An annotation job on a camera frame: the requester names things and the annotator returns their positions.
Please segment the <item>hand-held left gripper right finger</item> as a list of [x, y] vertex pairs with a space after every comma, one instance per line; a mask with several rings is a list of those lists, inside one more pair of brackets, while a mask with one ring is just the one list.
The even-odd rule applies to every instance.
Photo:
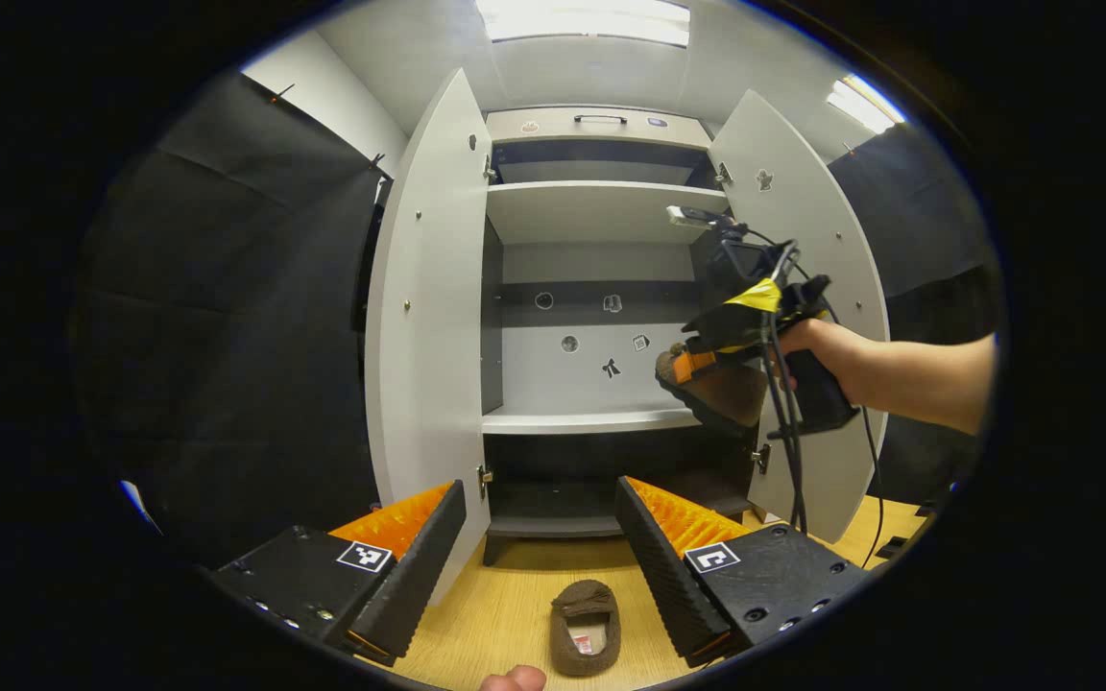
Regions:
[[619, 477], [614, 505], [672, 649], [688, 666], [785, 638], [872, 577], [786, 524], [747, 528], [637, 478]]

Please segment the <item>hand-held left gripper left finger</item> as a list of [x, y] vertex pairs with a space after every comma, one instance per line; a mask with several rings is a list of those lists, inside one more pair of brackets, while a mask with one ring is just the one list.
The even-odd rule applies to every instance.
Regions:
[[392, 666], [407, 655], [465, 526], [460, 480], [333, 531], [280, 531], [209, 577], [286, 630]]

